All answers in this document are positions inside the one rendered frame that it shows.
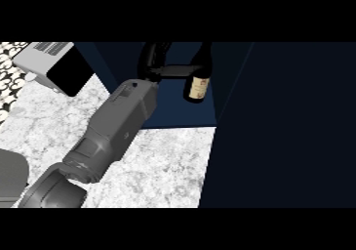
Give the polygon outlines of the dark wine bottle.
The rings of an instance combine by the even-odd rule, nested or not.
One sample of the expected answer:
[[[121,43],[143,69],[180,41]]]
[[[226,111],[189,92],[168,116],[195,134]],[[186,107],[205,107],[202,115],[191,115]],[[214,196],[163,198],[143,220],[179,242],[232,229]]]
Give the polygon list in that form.
[[[194,73],[186,78],[185,89],[183,89],[183,99],[194,104],[204,101],[208,80],[211,76],[211,55],[210,55],[211,43],[204,42],[197,52],[191,65],[199,65],[201,68],[194,71]]]

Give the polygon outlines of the grey rounded block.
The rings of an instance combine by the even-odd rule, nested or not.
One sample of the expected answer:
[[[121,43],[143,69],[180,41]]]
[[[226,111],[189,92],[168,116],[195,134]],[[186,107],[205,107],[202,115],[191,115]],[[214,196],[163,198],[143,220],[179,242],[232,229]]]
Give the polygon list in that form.
[[[0,208],[11,208],[27,186],[30,165],[15,152],[0,148]]]

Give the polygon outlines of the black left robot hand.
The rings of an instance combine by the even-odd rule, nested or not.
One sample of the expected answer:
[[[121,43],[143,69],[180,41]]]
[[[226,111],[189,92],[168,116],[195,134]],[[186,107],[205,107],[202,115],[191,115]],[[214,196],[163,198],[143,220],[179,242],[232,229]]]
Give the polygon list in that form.
[[[202,43],[189,64],[166,63],[170,46],[170,42],[145,44],[137,63],[137,76],[142,80],[158,83],[163,79],[186,79],[210,69],[210,42]]]

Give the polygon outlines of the dark blue cabinet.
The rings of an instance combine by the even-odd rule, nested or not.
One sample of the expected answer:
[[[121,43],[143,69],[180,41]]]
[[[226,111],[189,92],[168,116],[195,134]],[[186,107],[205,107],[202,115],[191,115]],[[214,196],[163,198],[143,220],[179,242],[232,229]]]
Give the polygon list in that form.
[[[137,77],[137,59],[143,45],[143,42],[76,42],[108,93],[112,93],[124,80]],[[160,82],[157,108],[143,125],[145,129],[216,126],[251,47],[251,42],[211,44],[213,73],[199,104],[183,99],[183,79],[164,79]]]

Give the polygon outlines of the dark blue cabinet door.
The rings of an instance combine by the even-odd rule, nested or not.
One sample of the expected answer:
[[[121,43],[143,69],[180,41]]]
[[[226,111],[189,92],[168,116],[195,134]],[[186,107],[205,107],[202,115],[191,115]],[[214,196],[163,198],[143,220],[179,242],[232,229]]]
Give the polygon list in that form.
[[[254,45],[214,131],[199,204],[356,207],[356,42]]]

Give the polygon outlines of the white and black appliance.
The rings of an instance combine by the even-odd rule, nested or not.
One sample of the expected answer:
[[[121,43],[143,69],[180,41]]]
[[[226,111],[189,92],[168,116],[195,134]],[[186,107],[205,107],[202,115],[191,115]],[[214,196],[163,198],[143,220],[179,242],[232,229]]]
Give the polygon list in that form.
[[[93,70],[73,42],[31,42],[14,56],[25,80],[76,97]]]

